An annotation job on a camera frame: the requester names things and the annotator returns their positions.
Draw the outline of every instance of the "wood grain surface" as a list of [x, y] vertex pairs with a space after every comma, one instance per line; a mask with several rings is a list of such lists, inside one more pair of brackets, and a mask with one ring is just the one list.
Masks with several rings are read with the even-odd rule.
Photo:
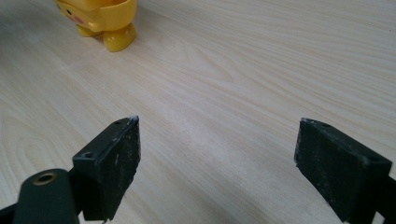
[[0, 208], [130, 115], [112, 223], [340, 223], [295, 167], [301, 117], [396, 161], [394, 0], [139, 0], [134, 26], [109, 53], [53, 1], [0, 1]]

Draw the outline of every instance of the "black plastic part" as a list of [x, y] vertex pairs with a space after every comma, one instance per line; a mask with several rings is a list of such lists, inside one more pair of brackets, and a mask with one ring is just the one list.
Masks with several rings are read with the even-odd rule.
[[12, 223], [78, 223], [68, 173], [52, 169], [26, 179]]
[[9, 207], [3, 208], [0, 210], [0, 223], [1, 224], [10, 224], [14, 219], [15, 210], [17, 209], [17, 205], [14, 203]]
[[77, 212], [86, 220], [113, 219], [139, 162], [139, 118], [110, 124], [73, 157], [69, 175]]
[[391, 161], [334, 127], [312, 119], [300, 122], [294, 159], [342, 221], [372, 222]]
[[377, 211], [386, 223], [396, 223], [396, 181], [388, 177], [377, 198]]

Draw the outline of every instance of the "light wood tabletop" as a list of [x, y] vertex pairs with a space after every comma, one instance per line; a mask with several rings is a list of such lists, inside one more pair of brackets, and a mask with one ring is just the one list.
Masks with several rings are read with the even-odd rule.
[[139, 0], [134, 27], [110, 53], [53, 1], [0, 1], [0, 208], [131, 115], [112, 223], [341, 223], [295, 166], [302, 117], [396, 161], [394, 0]]

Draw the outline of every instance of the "yellow toy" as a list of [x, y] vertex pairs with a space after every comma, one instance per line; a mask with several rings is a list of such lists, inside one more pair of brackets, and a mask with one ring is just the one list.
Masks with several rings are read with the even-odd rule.
[[108, 51], [128, 47], [136, 37], [132, 25], [136, 0], [55, 0], [62, 13], [76, 23], [82, 36], [103, 34]]

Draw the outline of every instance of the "screw hole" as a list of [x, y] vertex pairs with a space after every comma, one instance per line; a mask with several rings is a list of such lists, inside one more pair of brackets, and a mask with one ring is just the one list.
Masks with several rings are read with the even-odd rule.
[[45, 173], [33, 181], [36, 186], [46, 185], [56, 178], [56, 173]]
[[82, 154], [82, 156], [85, 157], [85, 158], [92, 158], [93, 157], [93, 153], [86, 152], [86, 153]]

